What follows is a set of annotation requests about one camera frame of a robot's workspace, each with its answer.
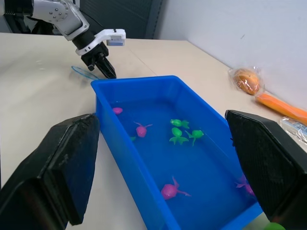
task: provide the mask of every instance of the small package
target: small package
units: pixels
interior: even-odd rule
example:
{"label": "small package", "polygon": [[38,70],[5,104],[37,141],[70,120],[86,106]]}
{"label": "small package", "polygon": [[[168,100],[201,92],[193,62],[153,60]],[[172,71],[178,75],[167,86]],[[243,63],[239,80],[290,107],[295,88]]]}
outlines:
{"label": "small package", "polygon": [[280,125],[287,133],[294,135],[299,141],[307,145],[307,126],[288,117],[281,119]]}
{"label": "small package", "polygon": [[257,67],[231,69],[228,73],[234,85],[250,95],[255,95],[264,88],[260,78],[260,70]]}

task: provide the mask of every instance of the white tabletop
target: white tabletop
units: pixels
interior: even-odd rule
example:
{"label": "white tabletop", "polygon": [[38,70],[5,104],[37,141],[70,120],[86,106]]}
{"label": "white tabletop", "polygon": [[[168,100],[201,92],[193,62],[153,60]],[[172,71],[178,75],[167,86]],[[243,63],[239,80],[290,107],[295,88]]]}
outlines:
{"label": "white tabletop", "polygon": [[[71,70],[86,68],[75,47],[60,36],[0,34],[1,178],[18,164],[55,124],[95,111],[90,81]],[[277,121],[281,117],[236,91],[228,67],[186,41],[127,40],[110,47],[118,78],[177,75],[221,115],[235,109]],[[260,229],[264,215],[246,229]],[[72,230],[146,229],[126,183],[100,135],[96,170],[84,223]]]}

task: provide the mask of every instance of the bread roll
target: bread roll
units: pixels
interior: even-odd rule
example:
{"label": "bread roll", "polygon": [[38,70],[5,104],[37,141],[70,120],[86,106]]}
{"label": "bread roll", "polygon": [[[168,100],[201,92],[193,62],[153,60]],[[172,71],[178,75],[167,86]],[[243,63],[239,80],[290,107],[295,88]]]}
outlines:
{"label": "bread roll", "polygon": [[257,74],[249,69],[238,69],[234,75],[236,85],[248,94],[255,95],[260,89]]}

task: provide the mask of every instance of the pink toy fish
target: pink toy fish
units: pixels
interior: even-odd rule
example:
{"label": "pink toy fish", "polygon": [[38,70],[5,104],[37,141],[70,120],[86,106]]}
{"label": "pink toy fish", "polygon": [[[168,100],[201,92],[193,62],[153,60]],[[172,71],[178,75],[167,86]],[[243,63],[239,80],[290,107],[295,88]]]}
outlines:
{"label": "pink toy fish", "polygon": [[251,189],[250,185],[248,184],[248,181],[245,177],[245,175],[242,175],[242,177],[239,179],[241,184],[236,183],[236,188],[242,188],[245,186],[245,190],[248,194],[255,196],[254,191]]}
{"label": "pink toy fish", "polygon": [[164,185],[163,189],[161,190],[161,194],[162,194],[164,200],[168,200],[168,199],[175,197],[177,195],[177,193],[181,193],[181,194],[184,194],[186,196],[191,196],[190,194],[188,194],[186,192],[179,191],[178,190],[179,184],[174,179],[174,177],[172,177],[172,178],[173,178],[173,181],[174,181],[174,185],[166,184],[166,185]]}
{"label": "pink toy fish", "polygon": [[123,109],[122,108],[113,108],[113,112],[118,115],[118,114],[121,114],[123,112]]}
{"label": "pink toy fish", "polygon": [[142,126],[140,123],[136,123],[136,124],[139,125],[139,127],[136,128],[136,133],[138,134],[139,137],[144,138],[147,133],[146,128],[152,125]]}

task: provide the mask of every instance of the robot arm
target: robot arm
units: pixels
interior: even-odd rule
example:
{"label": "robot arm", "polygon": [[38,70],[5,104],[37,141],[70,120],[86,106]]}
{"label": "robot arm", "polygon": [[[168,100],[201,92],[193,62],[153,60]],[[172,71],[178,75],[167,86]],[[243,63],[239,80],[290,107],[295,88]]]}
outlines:
{"label": "robot arm", "polygon": [[107,78],[116,78],[107,60],[109,46],[123,46],[126,33],[122,29],[103,30],[94,35],[79,8],[69,0],[0,0],[0,15],[30,16],[54,24],[61,34],[77,47],[76,53],[90,71],[97,66]]}

